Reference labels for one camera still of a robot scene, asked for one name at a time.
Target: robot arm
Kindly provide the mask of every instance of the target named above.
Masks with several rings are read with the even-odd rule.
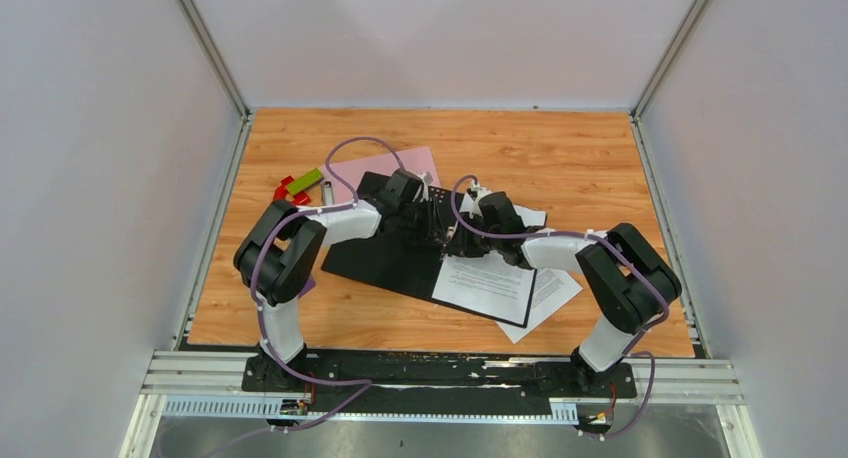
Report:
[[[264,298],[266,308],[261,313],[263,328],[274,349],[289,362],[304,348],[298,323],[298,298],[315,286],[310,276],[312,266],[323,246],[346,240],[369,238],[380,231],[412,229],[427,234],[426,199],[427,177],[404,170],[396,171],[385,187],[371,196],[363,197],[353,207],[343,211],[316,213],[295,218],[284,226],[276,238],[289,240],[283,251],[276,245],[259,264],[257,293]],[[263,243],[274,228],[297,207],[287,201],[275,201],[268,206],[250,234],[236,251],[233,265],[242,283],[250,286]],[[260,346],[266,353],[268,343]]]
[[[269,341],[284,361],[303,349],[297,316],[297,298],[314,286],[309,273],[322,246],[368,238],[381,231],[412,230],[432,241],[427,183],[411,173],[396,171],[388,184],[356,207],[345,211],[299,217],[284,227],[277,238],[290,240],[283,251],[272,246],[260,264],[257,290],[270,307],[262,313]],[[553,230],[525,227],[512,202],[503,192],[493,193],[478,185],[468,190],[473,199],[463,219],[474,228],[495,235],[524,234]],[[285,201],[272,203],[242,243],[234,265],[243,283],[250,284],[259,250],[271,231],[297,211]],[[619,224],[605,234],[607,241],[645,276],[671,303],[681,285],[671,269],[630,224]],[[572,353],[586,387],[606,380],[636,334],[661,312],[650,291],[634,276],[626,274],[617,260],[586,236],[543,236],[533,238],[484,237],[457,226],[443,240],[444,252],[454,256],[479,257],[497,251],[504,260],[525,269],[554,268],[586,276],[603,315],[589,337]],[[261,344],[268,352],[266,343]]]
[[[582,273],[603,314],[589,337],[572,353],[572,361],[581,370],[578,381],[586,387],[603,383],[606,372],[623,358],[636,335],[662,312],[656,297],[588,233],[556,236],[550,228],[525,227],[503,192],[493,193],[476,183],[468,195],[473,200],[471,210],[461,216],[474,228],[495,235],[541,236],[498,239],[458,225],[445,252],[474,257],[497,251],[507,263],[521,268]],[[615,246],[659,291],[666,304],[680,296],[682,288],[677,276],[633,225],[622,223],[595,234]]]

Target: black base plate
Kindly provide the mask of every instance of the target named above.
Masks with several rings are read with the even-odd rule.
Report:
[[[257,350],[257,356],[247,360],[244,391],[306,393],[310,388]],[[509,359],[508,355],[463,353],[304,350],[289,365],[325,380],[370,378],[375,385],[408,386],[372,386],[345,407],[348,412],[545,415],[550,413],[548,398],[611,398],[608,383],[581,390],[573,379],[575,367],[568,361],[540,358],[510,366],[492,363]],[[609,380],[619,398],[636,397],[630,365],[616,365]],[[310,410],[328,411],[357,389],[318,386]]]

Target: aluminum frame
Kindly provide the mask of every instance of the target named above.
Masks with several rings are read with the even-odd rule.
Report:
[[[710,0],[692,1],[692,5],[683,17],[683,21],[674,33],[674,37],[671,39],[671,43],[669,43],[668,48],[666,48],[662,58],[660,58],[660,62],[657,64],[657,68],[648,80],[648,84],[645,86],[645,90],[639,97],[639,101],[637,101],[636,106],[633,107],[633,110],[630,113],[635,119],[640,119],[644,116],[645,110],[647,110],[648,106],[651,104],[651,100],[653,100],[654,95],[656,95],[660,84],[662,84],[668,74],[668,71],[671,69],[671,66],[677,60],[677,56],[680,54],[680,51],[688,41],[689,36],[691,36],[692,31],[698,24],[698,20],[704,14],[704,10],[709,4]]]
[[[241,164],[241,158],[244,153],[247,137],[250,133],[252,125],[253,112],[250,110],[241,93],[238,90],[235,80],[230,74],[224,63],[217,47],[209,34],[203,20],[197,10],[193,0],[176,0],[180,8],[194,31],[198,41],[203,47],[210,64],[221,80],[222,86],[227,92],[235,109],[239,112],[243,119],[243,126],[235,141],[233,153],[230,158],[230,165],[225,179],[221,185],[220,197],[215,208],[215,214],[209,226],[207,242],[199,253],[196,266],[196,279],[193,283],[188,296],[185,319],[180,324],[180,329],[175,335],[177,342],[180,342],[183,335],[189,330],[194,311],[197,307],[200,291],[206,279],[209,263],[214,250],[217,235],[220,231],[220,226],[223,220],[224,212],[229,203],[232,187],[235,182],[235,177],[238,168]],[[703,14],[710,0],[694,0],[692,6],[683,19],[674,38],[666,49],[662,59],[657,65],[650,81],[646,85],[637,105],[631,110],[631,125],[634,138],[639,149],[640,159],[645,170],[649,189],[651,192],[654,206],[657,212],[658,220],[663,233],[663,239],[666,243],[669,258],[675,272],[681,277],[684,285],[684,294],[681,301],[686,312],[687,324],[693,330],[693,340],[697,340],[699,335],[699,326],[697,323],[697,305],[696,300],[692,300],[691,293],[685,281],[685,262],[681,258],[678,249],[675,245],[676,232],[673,223],[666,214],[666,200],[661,184],[658,182],[653,172],[652,156],[650,149],[646,146],[644,130],[641,125],[641,117],[645,110],[650,105],[650,102],[655,95],[660,84],[664,80],[668,70],[673,65],[688,37],[691,35],[698,19]],[[708,350],[708,343],[702,343],[704,348]],[[173,410],[168,407],[169,400],[175,400],[185,397],[192,397],[195,400],[208,403],[224,403],[224,404],[249,404],[263,403],[265,400],[280,400],[280,399],[297,399],[301,395],[299,393],[249,393],[241,390],[241,377],[244,370],[245,360],[251,356],[250,353],[222,353],[222,352],[187,352],[187,351],[172,351],[172,352],[155,352],[151,361],[149,370],[142,385],[139,394],[139,399],[136,404],[135,411],[127,430],[127,435],[124,444],[121,448],[121,457],[143,457],[147,458],[155,441],[158,425],[163,415],[172,413]],[[528,360],[545,361],[567,361],[568,358],[538,358],[538,357],[513,357],[507,362],[502,362],[501,366],[509,366],[510,363],[526,362]],[[637,390],[644,392],[645,385],[649,373],[648,360],[628,359],[628,363],[633,367],[634,378],[636,379]],[[747,408],[744,404],[741,389],[738,380],[733,371],[732,364],[727,360],[711,360],[711,359],[657,359],[656,380],[654,391],[651,397],[652,405],[662,404],[709,404],[715,405],[722,421],[725,441],[731,456],[734,458],[753,457],[760,458],[762,455],[753,433],[750,418]],[[636,399],[620,400],[623,403],[638,403],[641,400],[641,393]],[[605,402],[600,399],[553,399],[551,401],[553,413],[557,410],[568,409],[568,406],[576,406],[577,404],[597,404]],[[214,416],[215,413],[221,416],[228,413],[232,415],[232,408],[208,408],[209,415]],[[515,417],[516,420],[524,420],[524,422],[534,422],[538,417]],[[552,423],[554,420],[539,419],[538,422]],[[465,417],[457,418],[455,416],[403,416],[403,415],[386,415],[386,414],[340,414],[337,419],[355,419],[357,421],[391,421],[391,420],[424,420],[424,421],[439,421],[439,420],[460,420],[460,422],[478,422],[474,420],[485,421],[486,418]],[[503,423],[502,418],[495,420]]]
[[[200,16],[197,5],[194,4],[194,0],[176,1],[183,12],[183,16],[185,16],[186,21],[191,26],[191,31],[194,32],[194,36],[200,43],[200,47],[203,48],[203,52],[209,59],[209,64],[212,65],[212,69],[218,75],[218,80],[221,81],[221,86],[224,87],[227,97],[229,97],[230,102],[232,102],[238,114],[241,115],[242,120],[246,120],[250,114],[250,108],[247,106],[247,102],[245,102],[241,91],[239,91],[236,80],[233,78],[232,73],[230,73],[229,68],[227,68],[227,64],[224,63],[224,58],[221,57],[221,52],[218,51],[218,47],[215,45],[209,29],[203,22],[203,17]]]
[[[259,396],[192,396],[168,395],[162,417],[186,418],[260,418],[280,419],[280,405],[284,399]],[[309,412],[300,419],[313,420],[323,413]],[[580,423],[575,403],[551,402],[547,415],[473,415],[473,414],[403,414],[403,413],[348,413],[339,412],[331,421],[358,421],[373,423],[462,423],[511,425],[577,425]]]

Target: pink paper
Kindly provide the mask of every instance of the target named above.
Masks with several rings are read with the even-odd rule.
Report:
[[[403,161],[403,166],[407,171],[415,174],[429,171],[430,176],[433,177],[433,183],[431,185],[436,187],[442,186],[439,181],[439,175],[436,173],[436,163],[433,162],[433,154],[430,152],[429,147],[422,146],[421,148],[398,151],[397,154],[400,156],[401,161]],[[333,167],[333,171],[336,174],[347,180],[354,188],[359,186],[359,182],[362,181],[362,177],[366,171],[380,173],[381,175],[391,175],[398,168],[397,161],[391,153],[341,163],[332,163],[330,166]],[[327,168],[322,166],[320,170],[324,174],[324,179],[333,184],[333,198],[335,203],[344,203],[353,199],[350,191],[327,173]]]

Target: white paper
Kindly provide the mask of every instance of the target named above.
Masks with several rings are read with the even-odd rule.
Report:
[[[471,209],[466,195],[460,211]],[[545,212],[516,206],[527,226],[544,225]],[[533,289],[533,270],[506,264],[497,252],[480,258],[447,256],[442,263],[433,299],[493,318],[524,323]]]
[[[536,286],[533,288],[533,299],[530,302],[530,318],[527,328],[512,326],[498,322],[506,336],[513,343],[518,343],[534,328],[553,315],[562,305],[577,296],[583,289],[567,272],[545,268],[536,273]]]

